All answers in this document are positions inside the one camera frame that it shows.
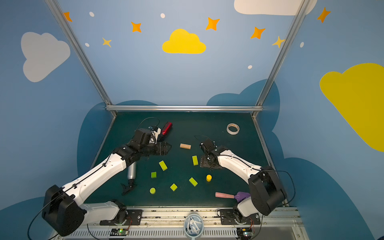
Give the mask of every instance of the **wooden block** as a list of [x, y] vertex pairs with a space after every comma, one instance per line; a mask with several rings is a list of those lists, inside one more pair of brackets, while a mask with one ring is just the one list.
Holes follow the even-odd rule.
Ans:
[[185, 149], [191, 149], [191, 145], [184, 144], [184, 143], [180, 143], [180, 147]]
[[196, 166], [199, 164], [199, 161], [197, 160], [197, 156], [192, 156], [193, 166]]

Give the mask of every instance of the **roll of tape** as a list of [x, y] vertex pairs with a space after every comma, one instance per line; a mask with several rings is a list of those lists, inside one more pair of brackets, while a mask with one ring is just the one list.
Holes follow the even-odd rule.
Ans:
[[[235, 128], [237, 129], [237, 131], [236, 131], [236, 132], [232, 132], [231, 130], [229, 130], [229, 127], [235, 127]], [[228, 124], [228, 126], [227, 126], [227, 132], [228, 132], [229, 134], [236, 135], [236, 134], [239, 133], [239, 131], [240, 131], [240, 127], [239, 127], [237, 124], [234, 124], [234, 123], [230, 123], [230, 124]]]

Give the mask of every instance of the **yellow cloud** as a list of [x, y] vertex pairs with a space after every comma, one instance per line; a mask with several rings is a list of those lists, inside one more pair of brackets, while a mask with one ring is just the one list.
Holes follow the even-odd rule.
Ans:
[[329, 72], [320, 88], [364, 142], [384, 152], [384, 67], [363, 63]]
[[199, 37], [194, 33], [189, 33], [184, 29], [175, 30], [169, 41], [163, 43], [163, 51], [166, 53], [203, 53], [207, 47], [200, 42]]

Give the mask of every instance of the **dark green table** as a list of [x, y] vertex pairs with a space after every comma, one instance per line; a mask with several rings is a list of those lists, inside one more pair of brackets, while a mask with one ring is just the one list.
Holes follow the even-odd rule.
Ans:
[[[166, 156], [150, 156], [137, 162], [136, 187], [125, 196], [121, 195], [120, 183], [127, 185], [127, 169], [116, 174], [99, 189], [97, 189], [86, 203], [106, 202], [118, 199], [127, 206], [215, 206], [232, 207], [234, 199], [220, 199], [215, 192], [236, 194], [239, 191], [249, 192], [248, 184], [228, 169], [212, 169], [193, 166], [192, 156], [203, 154], [199, 141], [194, 135], [206, 135], [217, 145], [228, 147], [234, 154], [257, 165], [267, 166], [260, 140], [255, 126], [248, 113], [159, 113], [159, 112], [123, 112], [119, 113], [96, 161], [99, 164], [114, 148], [129, 142], [139, 123], [147, 117], [160, 119], [159, 127], [169, 121], [173, 129], [166, 138], [172, 145]], [[240, 127], [237, 135], [230, 135], [226, 131], [229, 123], [236, 123]], [[155, 125], [156, 119], [146, 120], [141, 127]], [[192, 145], [191, 149], [180, 148], [180, 143]], [[163, 160], [168, 169], [162, 171], [159, 162]], [[151, 172], [157, 172], [157, 178], [151, 178]], [[212, 175], [212, 181], [207, 182], [207, 174]], [[197, 182], [194, 187], [189, 179], [193, 177]], [[178, 188], [172, 191], [170, 186], [176, 184]], [[155, 194], [149, 189], [154, 187]]]

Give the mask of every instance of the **yellow star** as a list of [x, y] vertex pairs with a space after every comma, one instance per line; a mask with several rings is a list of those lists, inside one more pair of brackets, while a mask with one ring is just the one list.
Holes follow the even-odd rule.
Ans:
[[64, 13], [64, 16], [65, 18], [68, 20], [68, 21], [72, 21], [72, 19], [70, 18], [70, 12], [67, 12], [67, 13]]
[[216, 24], [218, 22], [219, 22], [219, 19], [212, 20], [212, 19], [208, 18], [208, 26], [207, 26], [206, 30], [213, 29], [216, 31]]
[[112, 41], [112, 40], [107, 41], [107, 40], [105, 40], [104, 38], [103, 38], [103, 40], [104, 40], [103, 45], [108, 45], [108, 46], [111, 48], [111, 46], [109, 45], [109, 42]]
[[273, 46], [273, 45], [278, 45], [278, 46], [279, 46], [279, 48], [280, 48], [280, 46], [281, 46], [281, 43], [282, 43], [282, 42], [284, 42], [284, 41], [285, 41], [285, 39], [281, 40], [281, 39], [280, 39], [280, 36], [278, 36], [277, 38], [278, 38], [278, 39], [277, 39], [277, 42], [276, 42], [276, 43], [274, 43], [274, 44], [272, 44], [272, 46]]
[[138, 24], [134, 24], [133, 22], [131, 22], [131, 23], [132, 23], [132, 26], [133, 26], [132, 32], [138, 31], [138, 32], [141, 33], [141, 30], [140, 30], [141, 23], [138, 23]]
[[324, 10], [323, 10], [323, 12], [321, 13], [321, 15], [317, 18], [317, 20], [321, 20], [321, 23], [323, 23], [324, 22], [324, 19], [328, 16], [328, 14], [330, 14], [331, 13], [331, 11], [327, 11], [327, 10], [325, 10], [325, 8], [324, 8]]
[[255, 27], [255, 32], [251, 36], [251, 39], [253, 39], [253, 38], [260, 39], [262, 37], [262, 33], [263, 33], [264, 30], [265, 30], [265, 28], [264, 29], [258, 29], [257, 27]]

